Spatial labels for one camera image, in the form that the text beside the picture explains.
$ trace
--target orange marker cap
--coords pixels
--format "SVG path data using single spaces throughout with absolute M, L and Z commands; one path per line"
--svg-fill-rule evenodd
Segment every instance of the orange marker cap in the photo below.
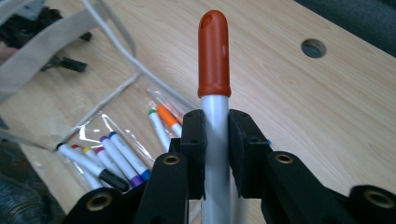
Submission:
M 160 118 L 165 121 L 166 125 L 172 127 L 177 123 L 175 117 L 169 112 L 169 110 L 164 105 L 157 106 L 157 113 L 160 115 Z
M 228 25 L 224 15 L 208 11 L 198 28 L 199 88 L 198 97 L 231 96 L 228 57 Z

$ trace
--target red cap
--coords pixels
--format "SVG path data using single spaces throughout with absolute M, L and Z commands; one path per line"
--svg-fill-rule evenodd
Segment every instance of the red cap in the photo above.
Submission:
M 231 96 L 228 57 L 228 26 L 224 15 L 208 11 L 198 29 L 199 88 L 198 97 Z

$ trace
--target clear plastic pouch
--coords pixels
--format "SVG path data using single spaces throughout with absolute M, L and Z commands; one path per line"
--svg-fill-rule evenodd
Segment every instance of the clear plastic pouch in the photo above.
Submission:
M 128 49 L 130 58 L 125 59 L 110 44 L 108 37 L 113 33 L 103 34 L 94 29 L 90 42 L 72 41 L 57 55 L 87 63 L 86 71 L 77 73 L 53 68 L 38 72 L 0 105 L 0 134 L 54 153 L 60 142 L 69 146 L 77 144 L 99 148 L 102 136 L 117 132 L 139 159 L 152 168 L 154 160 L 165 149 L 150 122 L 149 111 L 165 105 L 181 124 L 183 114 L 198 108 L 198 105 L 169 88 L 136 59 L 132 38 L 122 30 L 111 9 L 104 7 L 103 1 L 98 2 L 106 17 L 112 19 L 112 23 L 107 23 L 110 31 L 117 30 L 116 36 L 124 37 L 120 43 L 128 46 L 123 50 Z M 162 126 L 167 137 L 176 137 L 166 124 Z M 74 177 L 73 181 L 78 182 L 85 192 L 92 189 L 84 181 L 84 172 L 73 160 L 62 156 L 56 158 L 65 164 L 67 172 Z M 190 208 L 193 219 L 198 214 L 199 203 L 191 202 Z

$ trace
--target white cylinder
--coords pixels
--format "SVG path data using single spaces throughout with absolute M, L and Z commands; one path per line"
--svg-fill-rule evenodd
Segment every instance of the white cylinder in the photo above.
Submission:
M 75 161 L 78 165 L 84 167 L 85 170 L 91 172 L 95 176 L 99 176 L 99 174 L 104 170 L 103 168 L 98 167 L 88 157 L 81 154 L 80 152 L 75 151 L 67 144 L 59 145 L 58 152 L 61 153 L 63 156 L 69 158 L 70 160 Z
M 117 164 L 113 161 L 113 159 L 108 155 L 108 153 L 105 151 L 103 147 L 99 147 L 95 150 L 96 156 L 99 158 L 101 163 L 113 174 L 121 177 L 121 178 L 126 178 L 126 176 L 122 173 L 120 168 L 117 166 Z
M 84 147 L 81 152 L 96 163 L 99 167 L 105 167 L 100 161 L 99 157 L 96 155 L 95 150 L 91 147 Z
M 74 147 L 73 148 L 75 151 L 79 152 L 82 154 L 82 148 L 81 147 Z M 102 188 L 103 185 L 99 180 L 99 177 L 94 176 L 93 174 L 91 174 L 90 172 L 87 171 L 86 168 L 81 167 L 80 164 L 78 164 L 78 166 L 80 167 L 80 169 L 83 172 L 84 178 L 87 181 L 88 185 L 91 187 L 91 189 L 99 189 Z
M 122 173 L 127 177 L 129 183 L 132 187 L 137 187 L 143 183 L 143 180 L 137 174 L 137 172 L 132 168 L 127 160 L 120 154 L 119 150 L 114 146 L 114 144 L 106 136 L 101 137 L 100 141 L 103 147 L 108 152 L 108 155 L 116 162 L 117 166 L 120 168 Z
M 181 137 L 181 130 L 182 130 L 181 129 L 181 125 L 176 123 L 176 124 L 172 125 L 171 128 L 175 132 L 176 136 L 180 138 Z
M 228 97 L 201 97 L 205 112 L 205 195 L 202 223 L 230 223 L 230 168 L 228 156 Z
M 128 146 L 128 144 L 122 139 L 122 137 L 112 132 L 109 136 L 111 142 L 119 149 L 125 159 L 134 167 L 138 174 L 142 175 L 147 171 L 148 167 L 134 154 L 134 151 Z
M 160 139 L 161 145 L 163 145 L 163 150 L 165 152 L 168 152 L 171 140 L 169 139 L 168 135 L 165 132 L 165 128 L 163 127 L 163 123 L 160 120 L 160 116 L 158 116 L 157 111 L 154 109 L 151 109 L 148 112 L 148 116 L 149 119 L 151 120 L 151 124 L 155 130 L 155 133 Z

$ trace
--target blue marker cap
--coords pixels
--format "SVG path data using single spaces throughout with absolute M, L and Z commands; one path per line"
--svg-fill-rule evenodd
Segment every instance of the blue marker cap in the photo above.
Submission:
M 114 134 L 117 134 L 116 132 L 111 132 L 109 135 L 108 135 L 108 138 L 111 138 L 111 136 L 113 136 Z
M 145 172 L 143 172 L 143 174 L 140 175 L 142 180 L 145 182 L 149 180 L 150 176 L 151 176 L 151 171 L 149 169 L 147 169 Z

